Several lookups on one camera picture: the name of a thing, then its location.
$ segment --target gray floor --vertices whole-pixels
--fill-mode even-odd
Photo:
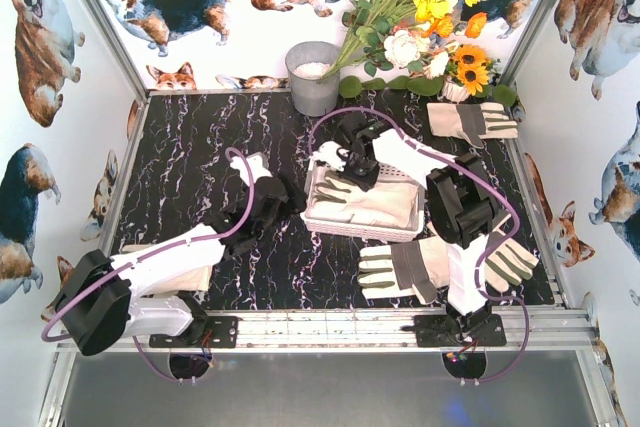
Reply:
[[[489,354],[488,372],[513,353]],[[154,355],[166,366],[166,355]],[[573,352],[531,352],[503,379],[460,387],[440,354],[217,356],[197,386],[156,377],[137,354],[80,358],[66,427],[528,427],[595,425]]]

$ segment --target sunflower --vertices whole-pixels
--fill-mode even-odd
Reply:
[[[489,73],[480,64],[459,64],[457,78],[471,95],[482,92],[483,86],[489,83]]]
[[[487,53],[475,45],[462,45],[456,51],[453,61],[462,65],[482,65],[488,59]]]

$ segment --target corgi wallpaper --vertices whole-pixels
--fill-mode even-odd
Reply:
[[[284,57],[295,44],[341,44],[349,0],[99,0],[149,89],[286,88]],[[509,60],[539,0],[488,0],[489,24],[478,39]],[[384,73],[393,78],[398,71]],[[344,75],[366,79],[362,67]]]
[[[0,16],[0,409],[37,425],[41,318],[97,246],[135,92],[81,0],[0,0]]]
[[[557,0],[516,79],[558,276],[572,307],[595,299],[621,426],[640,425],[639,2]]]

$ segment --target white wall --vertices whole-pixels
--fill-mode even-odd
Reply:
[[[316,16],[310,5],[300,5],[290,12],[259,11],[249,0],[231,0],[232,27],[229,41],[225,46],[216,46],[216,39],[210,28],[204,28],[179,40],[169,42],[169,55],[158,57],[157,50],[147,48],[147,42],[128,33],[115,20],[113,11],[103,3],[109,18],[113,21],[122,42],[129,51],[147,87],[154,88],[155,82],[149,76],[146,65],[152,65],[165,72],[176,72],[186,61],[190,62],[198,88],[219,89],[215,81],[218,74],[250,77],[269,75],[286,77],[284,65],[286,52],[295,44],[308,40],[322,40],[341,45],[346,29],[342,26],[342,13],[351,8],[348,0],[330,4],[333,15],[327,18]],[[475,41],[482,45],[494,58],[499,58],[504,66],[511,55],[524,26],[506,40],[496,37],[503,32],[502,22],[489,24],[480,38]],[[344,69],[343,75],[355,74],[362,79],[369,76],[362,67]],[[405,71],[379,72],[386,79],[394,78]]]
[[[640,25],[634,28],[632,38],[640,48]],[[569,45],[560,42],[551,14],[517,76],[520,98],[527,109],[521,136],[538,165],[554,214],[575,200],[576,232],[596,250],[591,259],[562,268],[561,273],[573,307],[580,306],[587,292],[595,295],[622,408],[630,425],[640,425],[636,400],[640,307],[629,295],[630,289],[640,292],[640,264],[610,224],[594,225],[588,217],[597,210],[594,198],[602,198],[605,167],[636,128],[640,58],[607,78],[597,101],[591,94],[592,76],[582,70],[577,82],[570,79],[573,53]]]
[[[82,69],[82,78],[78,84],[65,83],[63,107],[52,126],[44,128],[29,117],[19,94],[14,60],[17,15],[10,0],[0,0],[0,179],[9,158],[29,142],[46,156],[62,194],[59,204],[39,195],[33,261],[43,272],[42,287],[32,284],[27,294],[19,289],[0,304],[0,410],[6,426],[37,423],[54,350],[40,340],[44,327],[40,314],[59,289],[56,257],[75,265],[97,246],[97,241],[82,242],[79,233],[93,206],[109,150],[115,151],[118,161],[123,159],[127,116],[135,95],[82,2],[64,1],[75,30],[86,35],[73,63]]]

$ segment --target white basket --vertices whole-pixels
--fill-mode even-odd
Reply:
[[[316,182],[319,180],[319,171],[317,163],[309,163],[309,172],[305,182],[304,191],[307,196],[312,191]],[[379,180],[405,180],[416,183],[411,177],[399,171],[395,167],[380,164]],[[424,188],[419,185],[416,194],[416,201],[413,204],[413,212],[411,213],[411,222],[407,229],[395,229],[389,227],[376,227],[371,225],[357,225],[346,222],[337,222],[330,220],[313,219],[307,216],[307,211],[300,214],[307,229],[311,232],[321,234],[344,235],[347,237],[361,237],[363,239],[375,239],[386,242],[411,242],[416,236],[422,233],[424,229]]]

